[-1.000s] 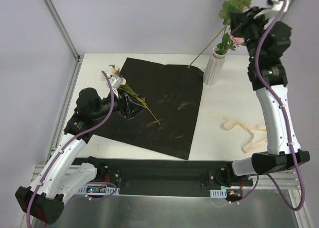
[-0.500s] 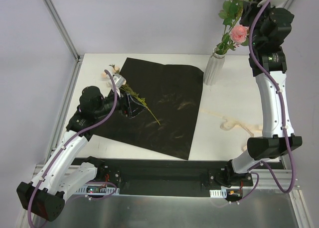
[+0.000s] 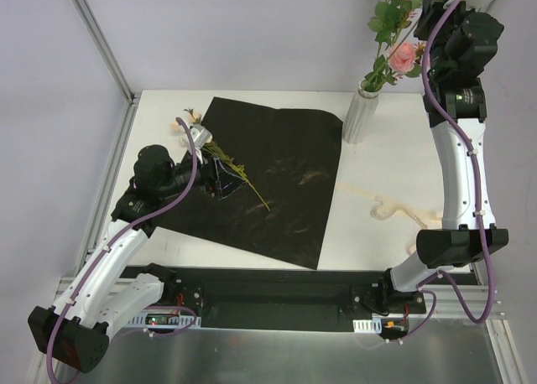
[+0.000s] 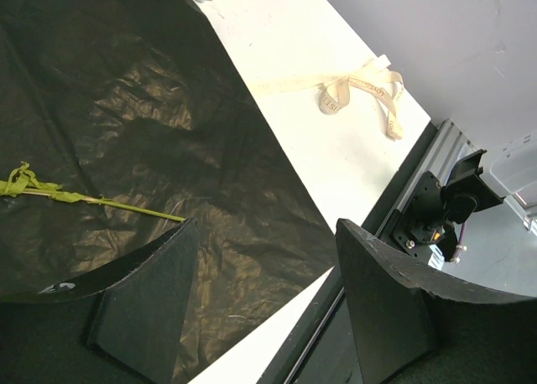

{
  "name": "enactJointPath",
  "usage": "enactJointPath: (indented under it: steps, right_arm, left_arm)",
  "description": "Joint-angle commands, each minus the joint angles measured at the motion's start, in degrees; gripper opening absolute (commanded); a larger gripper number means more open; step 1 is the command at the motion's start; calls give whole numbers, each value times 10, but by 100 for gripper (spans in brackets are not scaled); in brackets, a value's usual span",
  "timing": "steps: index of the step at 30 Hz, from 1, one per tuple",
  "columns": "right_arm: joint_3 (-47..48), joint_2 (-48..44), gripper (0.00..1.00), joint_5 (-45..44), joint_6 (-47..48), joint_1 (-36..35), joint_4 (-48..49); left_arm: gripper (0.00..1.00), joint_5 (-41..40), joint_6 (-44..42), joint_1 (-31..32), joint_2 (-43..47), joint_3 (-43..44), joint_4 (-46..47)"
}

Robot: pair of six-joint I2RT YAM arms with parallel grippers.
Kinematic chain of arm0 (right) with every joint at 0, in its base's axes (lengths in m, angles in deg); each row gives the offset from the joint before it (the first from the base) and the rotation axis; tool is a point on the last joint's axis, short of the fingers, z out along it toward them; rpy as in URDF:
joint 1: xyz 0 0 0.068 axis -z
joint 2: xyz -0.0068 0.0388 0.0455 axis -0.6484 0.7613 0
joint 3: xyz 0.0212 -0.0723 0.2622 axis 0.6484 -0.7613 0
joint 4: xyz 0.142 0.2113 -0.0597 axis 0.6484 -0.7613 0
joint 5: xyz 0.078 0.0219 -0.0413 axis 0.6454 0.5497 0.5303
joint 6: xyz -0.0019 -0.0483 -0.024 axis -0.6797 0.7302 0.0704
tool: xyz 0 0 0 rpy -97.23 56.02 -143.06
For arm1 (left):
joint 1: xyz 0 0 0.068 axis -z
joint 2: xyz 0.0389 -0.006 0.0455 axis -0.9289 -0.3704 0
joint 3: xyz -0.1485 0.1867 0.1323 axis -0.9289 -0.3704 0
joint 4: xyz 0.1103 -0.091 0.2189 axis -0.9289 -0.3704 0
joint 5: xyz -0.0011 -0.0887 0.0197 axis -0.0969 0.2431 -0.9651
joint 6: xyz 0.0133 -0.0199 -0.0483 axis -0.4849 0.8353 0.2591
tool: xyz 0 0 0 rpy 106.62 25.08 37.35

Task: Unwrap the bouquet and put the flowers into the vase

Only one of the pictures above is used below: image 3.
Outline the pink white flower bouquet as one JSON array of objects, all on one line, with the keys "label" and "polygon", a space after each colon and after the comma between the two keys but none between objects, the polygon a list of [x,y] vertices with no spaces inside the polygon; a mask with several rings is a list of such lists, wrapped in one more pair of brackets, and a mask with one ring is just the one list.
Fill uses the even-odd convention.
[{"label": "pink white flower bouquet", "polygon": [[[189,114],[189,123],[191,126],[202,126],[202,119],[203,115],[199,112],[196,112],[193,108],[185,108],[184,112],[187,112]],[[268,202],[263,198],[263,196],[257,191],[253,183],[248,178],[248,175],[245,171],[245,166],[242,164],[235,164],[234,158],[227,155],[222,148],[217,144],[217,142],[214,140],[214,137],[211,133],[209,133],[209,138],[207,138],[203,144],[202,147],[200,147],[200,150],[203,152],[207,152],[208,154],[212,156],[216,156],[219,158],[224,164],[226,164],[228,167],[231,168],[231,170],[239,176],[243,181],[246,182],[246,184],[249,186],[249,188],[255,193],[255,195],[260,199],[261,203],[264,205],[264,207],[271,211]]]}]

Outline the black wrapping paper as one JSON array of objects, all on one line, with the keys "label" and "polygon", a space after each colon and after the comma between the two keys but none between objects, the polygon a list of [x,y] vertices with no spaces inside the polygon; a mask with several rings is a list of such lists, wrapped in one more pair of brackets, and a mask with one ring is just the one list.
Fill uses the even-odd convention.
[{"label": "black wrapping paper", "polygon": [[250,184],[216,200],[193,189],[164,229],[315,269],[341,155],[341,120],[215,97],[203,119]]}]

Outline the cream printed ribbon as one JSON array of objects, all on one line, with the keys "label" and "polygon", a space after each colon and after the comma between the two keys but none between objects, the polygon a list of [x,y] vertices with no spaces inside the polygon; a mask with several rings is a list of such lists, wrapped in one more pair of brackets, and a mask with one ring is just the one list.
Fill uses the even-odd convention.
[{"label": "cream printed ribbon", "polygon": [[339,197],[343,193],[351,194],[353,198],[361,197],[365,200],[374,201],[376,205],[371,209],[370,216],[378,221],[386,221],[395,214],[400,213],[408,216],[421,230],[430,228],[427,221],[432,222],[433,224],[441,223],[442,209],[440,208],[430,210],[417,208],[391,199],[385,195],[376,194],[370,190],[344,183],[335,184],[333,199],[336,200],[336,202],[331,204],[331,214],[333,213],[333,207],[336,207],[336,213],[340,207],[342,209],[348,208],[348,205],[339,206],[337,204]]}]

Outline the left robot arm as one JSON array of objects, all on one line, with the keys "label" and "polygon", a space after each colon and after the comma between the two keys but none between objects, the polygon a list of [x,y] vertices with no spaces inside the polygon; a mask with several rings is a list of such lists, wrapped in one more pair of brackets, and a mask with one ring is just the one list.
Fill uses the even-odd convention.
[{"label": "left robot arm", "polygon": [[118,200],[104,237],[69,287],[47,309],[37,306],[28,318],[35,343],[46,356],[47,371],[60,361],[87,373],[102,360],[112,338],[148,306],[179,309],[178,278],[151,263],[123,291],[110,290],[156,228],[158,216],[171,210],[195,187],[218,200],[248,182],[244,167],[215,143],[185,154],[174,163],[161,145],[141,149],[133,177]]}]

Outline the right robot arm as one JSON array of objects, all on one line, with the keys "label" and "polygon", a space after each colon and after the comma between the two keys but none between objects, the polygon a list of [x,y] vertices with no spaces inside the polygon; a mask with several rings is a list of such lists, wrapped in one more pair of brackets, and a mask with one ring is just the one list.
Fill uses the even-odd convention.
[{"label": "right robot arm", "polygon": [[480,75],[498,52],[504,26],[470,0],[424,0],[414,36],[425,42],[423,102],[441,164],[441,228],[421,230],[416,250],[386,270],[360,304],[386,316],[418,298],[418,291],[450,270],[484,261],[508,244],[487,195],[483,141],[487,106]]}]

